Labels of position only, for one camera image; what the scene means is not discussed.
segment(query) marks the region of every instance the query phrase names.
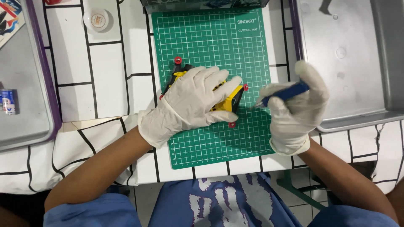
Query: blue hobby knife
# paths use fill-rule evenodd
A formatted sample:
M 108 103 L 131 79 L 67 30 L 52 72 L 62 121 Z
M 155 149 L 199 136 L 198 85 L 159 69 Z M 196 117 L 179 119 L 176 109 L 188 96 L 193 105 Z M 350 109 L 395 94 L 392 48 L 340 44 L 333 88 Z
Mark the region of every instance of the blue hobby knife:
M 275 93 L 273 93 L 270 96 L 267 96 L 265 98 L 263 98 L 261 100 L 261 102 L 253 105 L 251 108 L 264 108 L 268 106 L 268 101 L 272 96 L 276 96 L 279 97 L 280 99 L 282 99 L 283 101 L 286 101 L 290 98 L 295 97 L 296 95 L 299 95 L 303 92 L 306 92 L 309 90 L 309 86 L 303 82 L 302 80 L 300 80 L 299 82 L 293 84 L 292 86 L 288 87 L 288 88 L 284 88 L 282 90 L 279 90 Z

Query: gloved hand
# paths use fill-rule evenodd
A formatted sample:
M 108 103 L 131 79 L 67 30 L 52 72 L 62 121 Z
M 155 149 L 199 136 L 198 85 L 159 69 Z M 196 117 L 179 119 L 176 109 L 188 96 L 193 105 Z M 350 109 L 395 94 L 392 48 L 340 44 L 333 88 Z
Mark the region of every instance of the gloved hand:
M 213 91 L 228 75 L 227 70 L 219 71 L 217 66 L 189 70 L 174 82 L 156 109 L 139 112 L 138 126 L 142 137 L 153 147 L 160 148 L 177 132 L 219 121 L 236 121 L 238 116 L 232 112 L 210 111 L 241 83 L 241 77 L 235 76 Z
M 278 97 L 268 101 L 272 119 L 269 143 L 276 153 L 285 156 L 297 155 L 310 148 L 309 132 L 321 123 L 330 96 L 323 79 L 311 65 L 298 61 L 295 71 L 310 89 L 286 102 Z M 292 84 L 267 85 L 260 90 L 257 102 Z

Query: blue shirt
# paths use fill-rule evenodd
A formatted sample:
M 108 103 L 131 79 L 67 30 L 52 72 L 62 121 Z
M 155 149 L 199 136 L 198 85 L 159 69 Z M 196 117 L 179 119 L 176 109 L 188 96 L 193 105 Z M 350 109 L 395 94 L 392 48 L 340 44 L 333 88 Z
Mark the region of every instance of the blue shirt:
M 140 227 L 135 208 L 120 194 L 104 194 L 83 204 L 62 204 L 44 216 L 44 226 Z M 267 173 L 167 182 L 161 188 L 150 227 L 300 227 L 270 187 Z M 388 216 L 351 206 L 329 206 L 309 227 L 398 227 Z

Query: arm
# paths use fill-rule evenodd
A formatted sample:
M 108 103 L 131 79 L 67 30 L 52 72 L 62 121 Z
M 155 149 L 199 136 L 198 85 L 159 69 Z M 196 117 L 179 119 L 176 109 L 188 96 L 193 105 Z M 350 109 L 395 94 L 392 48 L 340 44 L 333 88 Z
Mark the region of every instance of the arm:
M 45 200 L 45 212 L 61 204 L 98 198 L 122 172 L 152 148 L 136 126 L 61 180 Z
M 140 111 L 138 126 L 89 158 L 61 180 L 45 200 L 45 212 L 61 204 L 85 203 L 98 198 L 113 181 L 151 147 L 160 148 L 175 133 L 208 126 L 219 121 L 234 122 L 238 116 L 227 111 L 209 111 L 240 84 L 218 67 L 196 67 L 177 79 L 152 111 Z
M 380 212 L 398 222 L 393 206 L 372 181 L 314 140 L 310 144 L 298 156 L 345 205 Z
M 298 61 L 295 71 L 310 89 L 286 102 L 277 97 L 269 99 L 272 149 L 283 156 L 298 155 L 345 204 L 386 214 L 397 222 L 390 202 L 374 183 L 309 138 L 309 132 L 322 121 L 329 92 L 309 64 Z M 261 89 L 260 97 L 288 85 L 269 84 Z

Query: person's left hand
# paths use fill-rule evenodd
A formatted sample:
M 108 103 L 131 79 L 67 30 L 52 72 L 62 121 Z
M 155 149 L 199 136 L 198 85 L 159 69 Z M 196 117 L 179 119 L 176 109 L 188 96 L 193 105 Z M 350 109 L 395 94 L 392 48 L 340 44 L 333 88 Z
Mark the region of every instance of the person's left hand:
M 235 76 L 213 91 L 228 75 L 227 70 L 219 71 L 217 66 L 189 70 L 174 82 L 156 109 L 139 112 L 138 125 L 142 137 L 153 147 L 160 148 L 177 132 L 220 121 L 236 121 L 238 116 L 232 112 L 210 111 L 241 83 L 241 77 Z

